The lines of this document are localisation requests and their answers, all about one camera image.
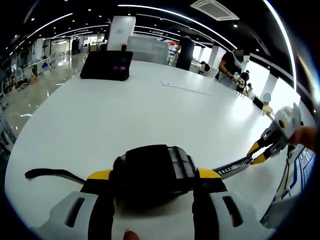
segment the white table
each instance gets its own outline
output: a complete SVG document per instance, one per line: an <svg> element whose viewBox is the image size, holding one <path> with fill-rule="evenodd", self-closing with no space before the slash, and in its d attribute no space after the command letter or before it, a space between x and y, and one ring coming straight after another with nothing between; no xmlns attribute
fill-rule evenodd
<svg viewBox="0 0 320 240"><path fill-rule="evenodd" d="M65 169L86 179L112 168L126 151L154 144L179 146L198 167L213 169L244 157L270 123L250 99L175 67L133 61L124 82L76 75L22 129L7 166L5 192L27 226L37 227L55 204L82 185L57 176L27 180L28 170ZM276 193L285 156L286 150L225 180L229 190L257 209L259 219ZM190 192L146 217L123 216L116 209L113 239L121 239L125 229L141 239L193 239L192 202Z"/></svg>
<svg viewBox="0 0 320 240"><path fill-rule="evenodd" d="M49 67L49 69L50 69L50 71L51 71L52 69L51 69L50 62L49 62L49 58L48 58L48 57L45 58L45 59L41 59L41 60L39 60L39 61L36 61L36 62L34 62L34 63L26 66L26 67L25 67L24 69L22 69L22 70L23 70L24 74L25 74L28 78L30 78L30 76L31 76L32 73L33 73L33 72L32 72L32 67L33 67L33 66L36 66L37 75L39 76L39 74L42 73L42 65L43 65L44 63L46 63L46 64L48 65L48 67Z"/></svg>

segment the black ceiling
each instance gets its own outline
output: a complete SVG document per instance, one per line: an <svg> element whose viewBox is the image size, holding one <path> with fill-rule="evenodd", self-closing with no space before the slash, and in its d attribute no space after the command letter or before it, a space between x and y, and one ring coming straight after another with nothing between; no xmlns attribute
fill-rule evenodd
<svg viewBox="0 0 320 240"><path fill-rule="evenodd" d="M20 48L25 49L28 47L29 42L33 42L35 39L40 38L40 35L41 38L49 38L54 37L55 33L58 35L67 32L70 29L74 30L85 28L86 26L106 25L108 24L109 19L113 19L113 16L128 14L136 16L136 25L139 26L157 28L177 34L185 33L196 41L209 42L208 39L201 34L188 28L191 27L212 37L228 49L234 49L229 43L211 31L179 16L153 9L118 7L118 4L131 4L162 8L188 16L218 32L237 47L243 46L248 48L251 53L269 60L292 75L289 53L283 35L276 20L262 0L219 0L219 3L227 7L240 18L237 22L238 28L233 27L233 21L216 21L208 15L190 7L195 1L196 0L170 2L163 0L95 0L92 3L86 2L85 4L82 4L79 0L5 1L2 3L2 9L7 10L11 16L7 19L8 15L0 15L2 28L2 35L0 37L0 56L2 56L3 59L6 59L12 51L19 51ZM272 0L271 3L276 9L280 10L280 13L289 16L286 11L286 6L288 6L287 0ZM26 40L18 49L15 49L18 44L38 28L69 13L73 13L73 15L62 18L44 27ZM164 20L141 16L141 14L164 18ZM176 21L188 27L165 19ZM95 32L99 30L101 30L100 27L89 29L89 31ZM103 30L106 30L106 33L108 33L109 27L103 27ZM135 30L149 32L149 29L143 28L136 28ZM172 34L168 34L168 37L179 39L178 36Z"/></svg>

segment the glossy floor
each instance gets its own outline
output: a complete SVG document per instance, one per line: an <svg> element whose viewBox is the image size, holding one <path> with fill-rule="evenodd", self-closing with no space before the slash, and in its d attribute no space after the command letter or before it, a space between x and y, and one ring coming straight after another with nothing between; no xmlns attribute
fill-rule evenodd
<svg viewBox="0 0 320 240"><path fill-rule="evenodd" d="M18 137L22 128L35 110L50 95L70 78L81 72L87 53L57 57L52 71L46 70L38 77L37 82L27 85L18 91L13 88L5 95L4 115L13 133Z"/></svg>

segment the black measuring tape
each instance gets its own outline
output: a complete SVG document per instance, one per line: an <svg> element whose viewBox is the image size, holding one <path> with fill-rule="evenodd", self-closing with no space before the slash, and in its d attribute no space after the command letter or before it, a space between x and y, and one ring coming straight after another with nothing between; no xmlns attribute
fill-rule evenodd
<svg viewBox="0 0 320 240"><path fill-rule="evenodd" d="M229 178L238 172L244 170L253 161L252 155L241 158L238 161L212 169L221 176L222 179Z"/></svg>

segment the black tablet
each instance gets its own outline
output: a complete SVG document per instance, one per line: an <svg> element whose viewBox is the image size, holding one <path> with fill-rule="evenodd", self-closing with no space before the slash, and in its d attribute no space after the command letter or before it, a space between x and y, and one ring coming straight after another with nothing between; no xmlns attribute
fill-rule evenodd
<svg viewBox="0 0 320 240"><path fill-rule="evenodd" d="M129 78L132 51L92 51L89 53L80 77L124 81Z"/></svg>
<svg viewBox="0 0 320 240"><path fill-rule="evenodd" d="M256 96L254 97L253 103L261 110L264 107L264 103L260 101L260 99L257 98Z"/></svg>

